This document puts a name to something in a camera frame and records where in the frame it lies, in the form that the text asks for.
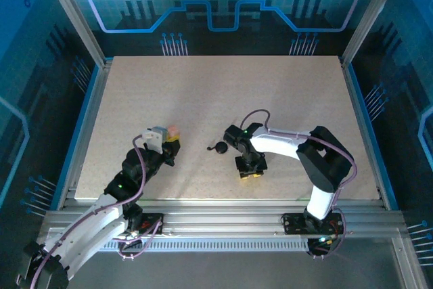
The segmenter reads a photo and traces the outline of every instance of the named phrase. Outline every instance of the work surface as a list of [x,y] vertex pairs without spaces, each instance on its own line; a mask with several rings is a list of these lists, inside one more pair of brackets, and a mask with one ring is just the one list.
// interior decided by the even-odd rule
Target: work surface
[[[116,57],[93,128],[76,198],[96,198],[121,169],[131,140],[145,128],[177,125],[181,151],[162,166],[143,198],[308,199],[312,184],[301,163],[267,154],[268,170],[241,180],[239,153],[206,150],[224,130],[257,108],[269,127],[327,127],[353,155],[359,174],[341,198],[377,199],[371,169],[337,57]],[[247,121],[262,122],[258,113]]]

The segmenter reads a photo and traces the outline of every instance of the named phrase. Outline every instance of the enclosure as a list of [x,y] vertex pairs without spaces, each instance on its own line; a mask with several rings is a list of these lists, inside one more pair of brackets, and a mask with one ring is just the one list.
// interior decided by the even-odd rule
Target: enclosure
[[[162,235],[131,267],[108,243],[71,288],[97,288],[108,270],[104,288],[152,276],[150,288],[205,287],[221,274],[222,288],[322,288],[337,277],[347,288],[431,285],[433,0],[0,4],[0,286],[11,288],[28,241],[58,234],[103,193],[134,136],[170,124],[179,157],[139,201],[164,213]],[[240,179],[237,152],[206,150],[257,108],[276,129],[326,126],[357,162],[338,201],[347,239],[325,264],[279,246],[306,240],[279,220],[310,199],[298,161],[269,154],[262,177]]]

